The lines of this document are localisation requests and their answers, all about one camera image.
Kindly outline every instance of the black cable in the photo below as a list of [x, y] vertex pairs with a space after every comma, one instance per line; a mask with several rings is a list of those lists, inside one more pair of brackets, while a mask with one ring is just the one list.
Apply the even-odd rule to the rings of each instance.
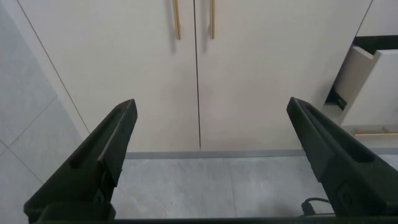
[[308, 198], [308, 199], [306, 199], [304, 202], [311, 202], [311, 201], [313, 201], [313, 200], [318, 200], [318, 201], [320, 201], [320, 202], [326, 202], [326, 203], [330, 203], [328, 199], [324, 199], [324, 198], [317, 198], [317, 197], [314, 197], [314, 198]]
[[316, 215], [317, 213], [315, 213], [315, 210], [313, 209], [312, 205], [311, 205], [311, 201], [320, 201], [320, 202], [326, 202], [326, 203], [330, 203], [329, 200], [324, 199], [324, 198], [317, 198], [317, 197], [313, 197], [313, 198], [308, 198], [306, 199], [302, 204], [301, 204], [301, 208], [304, 212], [304, 216], [309, 216], [309, 215]]

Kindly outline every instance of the cabinet door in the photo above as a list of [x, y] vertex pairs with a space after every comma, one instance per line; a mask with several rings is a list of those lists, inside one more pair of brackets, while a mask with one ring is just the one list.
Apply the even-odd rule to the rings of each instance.
[[198, 151], [193, 1], [20, 0], [89, 131], [136, 100], [129, 152]]
[[291, 96], [325, 102], [370, 0], [195, 1], [202, 150], [301, 149]]

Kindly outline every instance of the wooden handle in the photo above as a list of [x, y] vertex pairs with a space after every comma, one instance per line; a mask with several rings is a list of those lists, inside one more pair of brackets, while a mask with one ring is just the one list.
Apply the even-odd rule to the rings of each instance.
[[215, 38], [215, 0], [210, 0], [210, 39]]
[[174, 12], [175, 37], [177, 38], [177, 40], [180, 40], [181, 25], [180, 25], [180, 12], [178, 11], [178, 0], [173, 0], [173, 12]]
[[387, 128], [382, 128], [380, 131], [364, 131], [355, 129], [354, 136], [398, 136], [398, 133], [391, 132]]

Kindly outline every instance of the metal baseboard trim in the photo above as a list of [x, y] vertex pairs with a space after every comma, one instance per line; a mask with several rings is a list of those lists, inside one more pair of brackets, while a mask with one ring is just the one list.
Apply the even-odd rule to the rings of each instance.
[[[378, 155], [398, 154], [398, 148], [372, 149]], [[126, 159], [198, 159], [235, 157], [305, 156], [301, 149], [263, 151], [127, 152]]]

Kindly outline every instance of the tiled wall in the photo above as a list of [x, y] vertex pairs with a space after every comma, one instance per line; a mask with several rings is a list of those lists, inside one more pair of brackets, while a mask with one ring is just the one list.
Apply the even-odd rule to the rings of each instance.
[[82, 139], [0, 2], [0, 220], [27, 223], [23, 204]]

